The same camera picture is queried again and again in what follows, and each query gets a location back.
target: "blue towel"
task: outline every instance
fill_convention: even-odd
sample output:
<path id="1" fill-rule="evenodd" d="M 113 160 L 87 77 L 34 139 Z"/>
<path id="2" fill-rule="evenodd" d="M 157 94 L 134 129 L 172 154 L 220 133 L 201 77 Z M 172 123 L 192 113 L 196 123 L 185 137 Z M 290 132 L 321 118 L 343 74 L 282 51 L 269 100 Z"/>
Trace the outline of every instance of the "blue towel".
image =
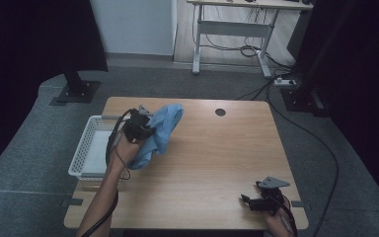
<path id="1" fill-rule="evenodd" d="M 128 168 L 138 170 L 145 167 L 152 159 L 153 152 L 165 154 L 171 133 L 183 114 L 184 109 L 181 104 L 171 104 L 155 112 L 147 124 L 156 127 L 156 132 L 147 138 L 134 160 L 128 163 Z"/>

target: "black stand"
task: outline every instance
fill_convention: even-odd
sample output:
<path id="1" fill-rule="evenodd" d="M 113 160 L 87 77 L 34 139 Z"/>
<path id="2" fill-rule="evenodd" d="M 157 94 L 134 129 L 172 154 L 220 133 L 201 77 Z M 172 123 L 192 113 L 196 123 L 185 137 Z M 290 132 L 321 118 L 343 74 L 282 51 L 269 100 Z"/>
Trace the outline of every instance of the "black stand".
<path id="1" fill-rule="evenodd" d="M 82 81 L 77 71 L 65 72 L 67 84 L 58 97 L 50 102 L 51 106 L 65 106 L 67 103 L 91 103 L 101 82 Z"/>

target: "cable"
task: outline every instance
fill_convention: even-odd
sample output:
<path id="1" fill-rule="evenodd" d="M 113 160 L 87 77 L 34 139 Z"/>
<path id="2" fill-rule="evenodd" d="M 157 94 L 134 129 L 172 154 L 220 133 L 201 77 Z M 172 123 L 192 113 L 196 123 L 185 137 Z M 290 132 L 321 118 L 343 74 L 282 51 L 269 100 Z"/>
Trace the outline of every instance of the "cable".
<path id="1" fill-rule="evenodd" d="M 118 120 L 116 121 L 115 123 L 115 126 L 114 126 L 114 129 L 112 131 L 112 133 L 110 134 L 110 137 L 109 137 L 109 142 L 107 144 L 107 151 L 106 151 L 106 162 L 107 162 L 107 165 L 108 165 L 108 161 L 110 160 L 110 157 L 113 153 L 113 151 L 115 151 L 115 155 L 118 157 L 118 159 L 121 161 L 122 165 L 124 165 L 127 173 L 128 173 L 128 177 L 127 178 L 123 178 L 123 177 L 120 177 L 120 179 L 122 180 L 129 180 L 131 178 L 131 174 L 130 174 L 130 171 L 128 170 L 128 167 L 127 165 L 124 163 L 124 161 L 122 160 L 121 156 L 118 154 L 118 151 L 116 151 L 116 145 L 114 145 L 114 142 L 115 142 L 115 138 L 118 134 L 118 128 L 119 128 L 119 125 L 124 121 L 124 117 L 130 113 L 132 111 L 132 109 L 126 111 L 121 117 L 118 118 Z M 115 198 L 114 198 L 114 201 L 113 201 L 113 204 L 112 206 L 110 207 L 110 209 L 107 211 L 107 213 L 99 220 L 97 221 L 97 223 L 95 223 L 91 228 L 89 228 L 85 234 L 82 235 L 82 237 L 88 237 L 88 236 L 91 236 L 92 233 L 94 233 L 104 222 L 107 221 L 107 219 L 113 214 L 114 210 L 115 210 L 115 207 L 116 205 L 118 204 L 118 191 L 115 193 Z"/>
<path id="2" fill-rule="evenodd" d="M 193 11 L 192 11 L 192 41 L 193 43 L 195 44 L 195 38 L 193 36 L 193 24 L 195 22 L 195 5 L 193 5 Z M 204 46 L 204 47 L 212 47 L 212 48 L 215 48 L 215 49 L 219 49 L 219 50 L 240 50 L 241 48 L 240 47 L 224 47 L 224 46 L 220 46 L 220 45 L 216 45 L 214 44 L 210 39 L 209 37 L 207 36 L 207 39 L 208 41 L 212 44 L 212 45 L 200 45 L 200 47 Z"/>
<path id="3" fill-rule="evenodd" d="M 276 109 L 276 107 L 273 105 L 273 103 L 271 102 L 271 100 L 269 99 L 269 88 L 270 86 L 268 86 L 266 88 L 266 100 L 267 102 L 269 103 L 269 105 L 272 107 L 273 110 L 275 110 L 283 119 L 289 121 L 290 123 L 292 123 L 293 125 L 297 126 L 298 128 L 306 131 L 307 133 L 309 133 L 310 135 L 312 135 L 315 139 L 317 139 L 322 145 L 325 146 L 325 148 L 331 153 L 332 157 L 334 158 L 334 161 L 335 161 L 335 168 L 336 168 L 336 173 L 335 173 L 335 180 L 334 180 L 334 183 L 332 185 L 332 188 L 331 188 L 331 192 L 328 196 L 328 200 L 327 200 L 327 203 L 325 205 L 325 208 L 324 208 L 324 211 L 322 213 L 322 216 L 318 222 L 318 225 L 316 227 L 316 230 L 313 234 L 313 236 L 316 236 L 320 230 L 320 227 L 322 226 L 322 223 L 323 223 L 323 220 L 326 216 L 326 212 L 328 211 L 328 207 L 329 207 L 329 204 L 331 203 L 331 199 L 332 199 L 332 196 L 334 195 L 334 192 L 335 192 L 335 188 L 337 187 L 337 183 L 338 183 L 338 177 L 339 177 L 339 174 L 340 174 L 340 165 L 339 165 L 339 162 L 338 162 L 338 159 L 337 159 L 337 156 L 335 155 L 335 153 L 332 151 L 332 149 L 325 143 L 325 141 L 323 141 L 319 136 L 315 135 L 314 133 L 312 133 L 310 130 L 306 129 L 305 127 L 295 123 L 294 121 L 292 121 L 291 119 L 287 118 L 286 116 L 284 116 L 279 110 Z"/>
<path id="4" fill-rule="evenodd" d="M 245 18 L 245 21 L 243 21 L 244 23 L 248 22 L 249 19 L 251 18 L 252 14 L 254 13 L 254 9 L 251 8 L 251 11 L 248 13 L 248 15 L 246 16 Z"/>
<path id="5" fill-rule="evenodd" d="M 217 6 L 214 6 L 214 7 L 215 7 L 215 9 L 217 11 L 217 17 L 218 17 L 218 19 L 220 19 L 220 21 L 224 22 L 223 19 L 221 19 L 221 17 L 220 17 L 220 12 L 218 11 Z"/>
<path id="6" fill-rule="evenodd" d="M 276 65 L 278 65 L 280 67 L 285 67 L 285 68 L 292 69 L 292 68 L 294 68 L 296 66 L 295 64 L 290 66 L 290 65 L 284 65 L 282 63 L 279 63 L 279 62 L 275 61 L 275 59 L 273 59 L 269 54 L 265 54 L 265 56 L 268 58 L 268 60 L 270 62 L 272 62 L 272 63 L 274 63 L 274 64 L 276 64 Z"/>
<path id="7" fill-rule="evenodd" d="M 279 76 L 284 75 L 283 72 L 285 72 L 285 73 L 291 72 L 291 70 L 288 69 L 288 68 L 275 68 L 275 69 L 272 70 L 272 73 L 273 73 L 274 76 L 278 76 L 278 73 L 276 73 L 276 71 L 281 71 L 282 72 L 282 73 L 279 73 Z"/>
<path id="8" fill-rule="evenodd" d="M 293 215 L 293 213 L 291 213 L 291 210 L 288 209 L 287 206 L 284 205 L 284 203 L 279 202 L 274 197 L 272 197 L 272 196 L 266 196 L 266 197 L 270 198 L 271 200 L 273 200 L 273 202 L 277 203 L 279 205 L 279 207 L 281 207 L 285 211 L 285 213 L 287 213 L 288 221 L 290 221 L 290 225 L 291 225 L 291 230 L 293 231 L 294 237 L 297 237 L 298 236 L 297 226 L 295 224 L 294 215 Z"/>
<path id="9" fill-rule="evenodd" d="M 88 231 L 82 235 L 82 237 L 91 236 L 92 233 L 94 233 L 98 228 L 100 228 L 100 226 L 104 222 L 106 222 L 107 219 L 110 218 L 110 216 L 113 214 L 117 204 L 118 204 L 118 192 L 115 193 L 115 198 L 114 198 L 113 204 L 110 207 L 109 211 L 107 211 L 107 213 L 97 223 L 95 223 L 91 228 L 89 228 Z"/>
<path id="10" fill-rule="evenodd" d="M 273 79 L 275 78 L 272 78 L 271 80 L 269 80 L 258 92 L 257 94 L 251 99 L 251 101 L 253 101 L 254 99 L 257 98 L 257 96 L 263 91 L 263 89 L 269 87 L 269 85 L 272 83 Z"/>
<path id="11" fill-rule="evenodd" d="M 288 199 L 288 197 L 286 197 L 286 196 L 283 196 L 284 197 L 284 199 L 287 201 L 287 203 L 288 203 L 288 209 L 289 210 L 291 210 L 291 203 L 290 203 L 290 200 Z"/>

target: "hole in table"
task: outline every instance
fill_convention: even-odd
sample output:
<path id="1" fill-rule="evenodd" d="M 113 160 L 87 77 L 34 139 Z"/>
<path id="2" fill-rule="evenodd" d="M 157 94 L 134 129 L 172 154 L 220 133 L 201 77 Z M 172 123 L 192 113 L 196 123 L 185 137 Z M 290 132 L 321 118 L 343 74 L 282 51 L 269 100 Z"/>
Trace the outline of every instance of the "hole in table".
<path id="1" fill-rule="evenodd" d="M 226 111 L 223 109 L 217 109 L 216 114 L 220 117 L 224 117 L 226 115 Z"/>

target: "desk leg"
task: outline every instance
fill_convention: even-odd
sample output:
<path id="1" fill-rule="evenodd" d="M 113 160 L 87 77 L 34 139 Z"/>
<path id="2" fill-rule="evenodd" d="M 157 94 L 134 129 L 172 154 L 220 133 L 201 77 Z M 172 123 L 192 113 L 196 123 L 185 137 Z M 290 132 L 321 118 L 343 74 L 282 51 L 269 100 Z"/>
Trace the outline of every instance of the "desk leg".
<path id="1" fill-rule="evenodd" d="M 278 13 L 279 13 L 279 9 L 275 9 L 275 14 L 273 14 L 272 20 L 269 23 L 269 29 L 264 40 L 263 48 L 261 48 L 261 51 L 259 51 L 258 53 L 258 60 L 260 61 L 260 65 L 261 65 L 261 68 L 263 69 L 265 78 L 272 77 L 265 61 L 265 54 L 266 54 L 267 46 L 269 45 L 270 37 L 272 36 L 273 28 L 275 27 L 275 21 L 276 21 L 276 17 L 278 16 Z"/>
<path id="2" fill-rule="evenodd" d="M 199 74 L 199 41 L 201 38 L 201 14 L 202 14 L 202 5 L 198 5 L 198 20 L 196 21 L 196 40 L 195 40 L 195 48 L 193 49 L 193 62 L 192 62 L 192 74 Z"/>

